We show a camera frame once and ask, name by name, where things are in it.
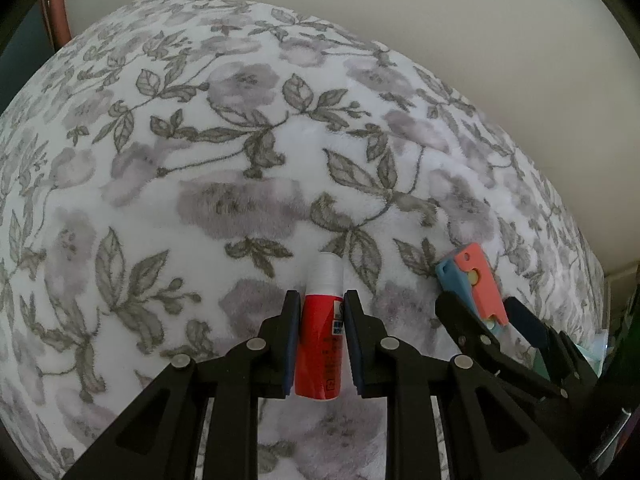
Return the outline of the red white glue tube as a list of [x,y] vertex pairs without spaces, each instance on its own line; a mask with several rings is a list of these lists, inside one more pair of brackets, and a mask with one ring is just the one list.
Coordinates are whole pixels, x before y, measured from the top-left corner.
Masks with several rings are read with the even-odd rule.
[[343,363],[343,260],[319,252],[308,269],[298,337],[295,393],[329,401],[341,391]]

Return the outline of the teal rimmed white tray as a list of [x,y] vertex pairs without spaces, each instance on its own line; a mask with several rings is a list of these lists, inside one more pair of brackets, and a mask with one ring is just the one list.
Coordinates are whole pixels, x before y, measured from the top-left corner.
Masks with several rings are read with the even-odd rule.
[[[603,372],[604,361],[608,355],[608,330],[599,330],[589,346],[585,347],[578,344],[577,348],[596,375],[600,377]],[[539,350],[535,352],[533,371],[543,378],[549,379],[549,374]]]

